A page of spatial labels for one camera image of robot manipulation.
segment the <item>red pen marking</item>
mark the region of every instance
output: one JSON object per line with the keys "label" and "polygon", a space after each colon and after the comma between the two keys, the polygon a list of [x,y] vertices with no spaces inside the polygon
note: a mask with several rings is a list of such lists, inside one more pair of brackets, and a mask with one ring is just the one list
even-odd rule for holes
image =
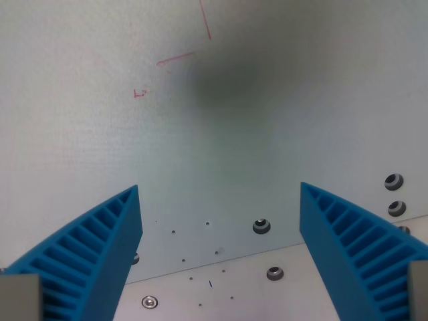
{"label": "red pen marking", "polygon": [[205,11],[203,10],[202,0],[199,0],[199,4],[201,5],[201,10],[202,10],[202,15],[203,15],[203,21],[205,21],[205,27],[207,27],[208,38],[211,40],[211,32],[209,31],[207,17],[205,16]]}
{"label": "red pen marking", "polygon": [[171,62],[173,60],[177,60],[177,59],[189,57],[189,56],[194,55],[194,54],[195,54],[195,52],[193,52],[193,51],[192,52],[188,52],[188,53],[185,53],[184,55],[180,55],[180,56],[177,56],[177,57],[172,57],[172,58],[168,58],[168,59],[165,59],[165,60],[161,60],[161,61],[157,62],[156,65],[161,66],[161,65],[163,65],[163,64],[165,64],[167,62]]}
{"label": "red pen marking", "polygon": [[134,98],[144,97],[145,94],[147,94],[147,90],[142,90],[142,95],[137,95],[136,90],[134,90]]}

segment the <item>white surface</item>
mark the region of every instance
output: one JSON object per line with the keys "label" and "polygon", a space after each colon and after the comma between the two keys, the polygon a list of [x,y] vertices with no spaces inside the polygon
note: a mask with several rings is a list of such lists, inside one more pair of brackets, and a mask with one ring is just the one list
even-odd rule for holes
{"label": "white surface", "polygon": [[[396,225],[407,226],[413,236],[428,242],[427,216]],[[285,272],[280,281],[272,282],[266,278],[267,270],[273,266],[279,266]],[[156,309],[142,307],[141,300],[147,295],[158,299]],[[308,248],[305,244],[299,244],[127,284],[114,321],[140,320],[339,319]]]}
{"label": "white surface", "polygon": [[428,1],[202,2],[0,3],[4,264],[135,183],[129,282],[302,242],[301,181],[427,213]]}

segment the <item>red line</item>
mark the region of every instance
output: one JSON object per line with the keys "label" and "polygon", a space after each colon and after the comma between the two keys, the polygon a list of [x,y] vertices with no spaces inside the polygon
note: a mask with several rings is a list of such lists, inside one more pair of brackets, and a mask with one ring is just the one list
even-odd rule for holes
{"label": "red line", "polygon": [[211,40],[211,32],[209,31],[207,17],[205,16],[205,11],[203,10],[202,0],[199,0],[199,4],[201,5],[201,10],[202,10],[202,15],[203,15],[203,21],[205,21],[205,27],[207,27],[208,38]]}
{"label": "red line", "polygon": [[194,54],[195,54],[194,51],[188,52],[188,53],[185,53],[184,55],[179,55],[179,56],[176,56],[176,57],[172,57],[172,58],[168,58],[168,59],[165,59],[165,60],[161,60],[161,61],[157,62],[156,65],[160,66],[160,65],[163,65],[163,64],[165,64],[167,62],[171,62],[173,60],[177,60],[177,59],[189,57],[189,56],[194,55]]}

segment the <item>metal bolt head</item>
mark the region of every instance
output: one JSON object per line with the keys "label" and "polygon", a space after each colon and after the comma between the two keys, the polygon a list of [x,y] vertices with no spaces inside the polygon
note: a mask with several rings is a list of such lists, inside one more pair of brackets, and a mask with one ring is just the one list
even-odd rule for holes
{"label": "metal bolt head", "polygon": [[158,299],[154,296],[145,296],[141,301],[142,306],[146,309],[154,309],[158,306]]}

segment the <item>white panel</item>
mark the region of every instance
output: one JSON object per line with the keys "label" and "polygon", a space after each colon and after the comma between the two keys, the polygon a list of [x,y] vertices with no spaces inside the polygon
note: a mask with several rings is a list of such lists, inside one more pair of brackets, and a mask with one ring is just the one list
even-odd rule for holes
{"label": "white panel", "polygon": [[[413,236],[428,242],[427,216],[396,225],[407,226]],[[279,281],[266,278],[267,270],[273,266],[279,266],[285,272]],[[141,305],[142,298],[147,295],[158,299],[158,307],[154,310]],[[128,284],[114,321],[139,320],[339,319],[308,248],[299,244]]]}
{"label": "white panel", "polygon": [[1,2],[6,264],[135,183],[129,282],[302,242],[301,181],[427,213],[426,0],[201,3]]}

